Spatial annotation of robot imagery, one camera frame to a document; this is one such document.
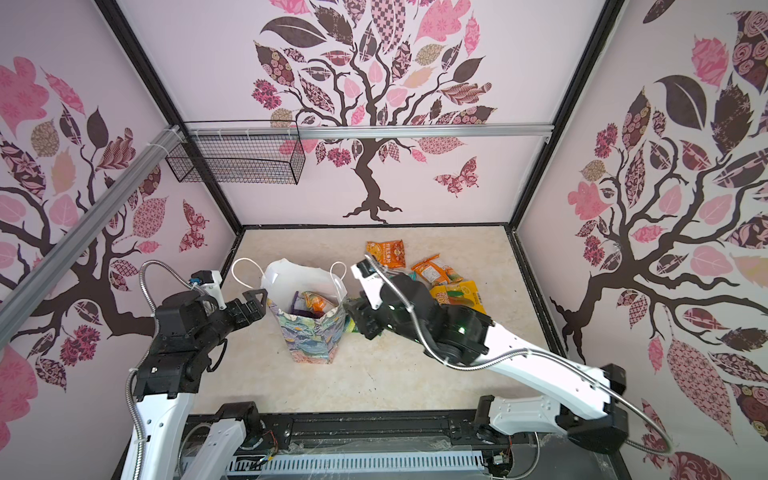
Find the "patterned paper gift bag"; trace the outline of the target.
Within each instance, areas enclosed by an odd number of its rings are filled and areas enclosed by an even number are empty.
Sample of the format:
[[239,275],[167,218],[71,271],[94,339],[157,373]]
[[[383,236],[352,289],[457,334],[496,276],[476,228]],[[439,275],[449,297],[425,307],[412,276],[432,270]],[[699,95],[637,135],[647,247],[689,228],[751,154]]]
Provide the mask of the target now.
[[[276,318],[289,353],[297,363],[330,364],[342,337],[346,311],[343,302],[348,291],[344,284],[347,265],[333,263],[328,269],[295,264],[287,259],[271,262],[263,268],[255,260],[241,257],[233,262],[233,280],[249,289],[250,283],[238,274],[248,263],[261,274],[259,287],[268,292],[267,307]],[[307,318],[289,313],[296,291],[317,292],[337,304],[321,318]]]

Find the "orange mango snack bag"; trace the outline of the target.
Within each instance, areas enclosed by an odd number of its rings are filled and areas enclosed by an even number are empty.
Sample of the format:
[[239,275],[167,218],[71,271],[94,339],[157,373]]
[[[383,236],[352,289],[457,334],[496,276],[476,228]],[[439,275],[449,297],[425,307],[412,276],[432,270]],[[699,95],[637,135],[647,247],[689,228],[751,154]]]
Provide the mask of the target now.
[[300,299],[300,310],[312,318],[321,318],[337,307],[336,303],[317,292],[301,292]]

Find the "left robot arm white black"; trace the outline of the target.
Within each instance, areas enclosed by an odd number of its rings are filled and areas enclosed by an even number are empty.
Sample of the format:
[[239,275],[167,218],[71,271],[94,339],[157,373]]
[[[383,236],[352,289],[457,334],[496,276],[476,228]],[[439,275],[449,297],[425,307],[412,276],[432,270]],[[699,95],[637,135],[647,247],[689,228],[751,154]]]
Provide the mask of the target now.
[[249,288],[242,299],[227,301],[219,271],[200,270],[185,279],[159,260],[145,261],[138,278],[155,331],[126,382],[133,432],[121,476],[219,479],[238,450],[263,444],[266,426],[255,403],[222,405],[209,422],[200,425],[207,436],[184,466],[185,444],[197,430],[187,420],[203,376],[220,365],[211,359],[211,352],[224,352],[229,334],[265,316],[267,292]]

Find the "purple Fox's candy bag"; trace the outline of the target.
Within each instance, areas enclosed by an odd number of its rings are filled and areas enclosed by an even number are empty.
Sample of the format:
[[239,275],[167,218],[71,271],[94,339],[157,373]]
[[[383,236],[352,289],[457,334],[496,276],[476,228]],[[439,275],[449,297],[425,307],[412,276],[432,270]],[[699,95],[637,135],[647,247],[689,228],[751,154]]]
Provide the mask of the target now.
[[307,306],[303,293],[299,291],[296,291],[294,294],[289,313],[307,318],[314,317],[314,312]]

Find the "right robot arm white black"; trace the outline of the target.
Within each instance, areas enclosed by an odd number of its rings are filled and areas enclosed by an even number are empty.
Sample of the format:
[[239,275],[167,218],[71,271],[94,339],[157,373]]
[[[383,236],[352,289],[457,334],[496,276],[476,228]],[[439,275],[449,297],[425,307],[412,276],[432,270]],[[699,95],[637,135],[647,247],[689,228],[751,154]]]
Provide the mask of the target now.
[[503,435],[561,434],[596,453],[631,446],[652,455],[673,454],[662,426],[624,399],[623,368],[579,364],[470,307],[441,304],[423,283],[381,266],[371,255],[349,271],[362,291],[345,307],[366,339],[390,332],[419,345],[445,368],[488,370],[536,391],[530,398],[486,397],[478,407],[482,427]]

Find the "green white snack bag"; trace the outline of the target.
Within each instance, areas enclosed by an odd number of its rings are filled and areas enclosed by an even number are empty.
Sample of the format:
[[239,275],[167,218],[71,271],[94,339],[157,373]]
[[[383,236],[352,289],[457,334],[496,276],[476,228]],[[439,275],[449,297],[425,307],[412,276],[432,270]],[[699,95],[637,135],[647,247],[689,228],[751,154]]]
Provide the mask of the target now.
[[351,316],[347,316],[345,319],[345,325],[343,329],[344,333],[358,333],[359,329],[355,320]]

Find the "orange white snack packet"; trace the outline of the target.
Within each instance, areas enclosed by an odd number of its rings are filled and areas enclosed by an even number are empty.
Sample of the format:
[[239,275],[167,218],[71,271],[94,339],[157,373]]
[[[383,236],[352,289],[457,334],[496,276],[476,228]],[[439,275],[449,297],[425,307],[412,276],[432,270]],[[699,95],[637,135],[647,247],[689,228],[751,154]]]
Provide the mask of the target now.
[[418,261],[411,270],[433,287],[460,283],[464,280],[464,277],[445,263],[439,254]]

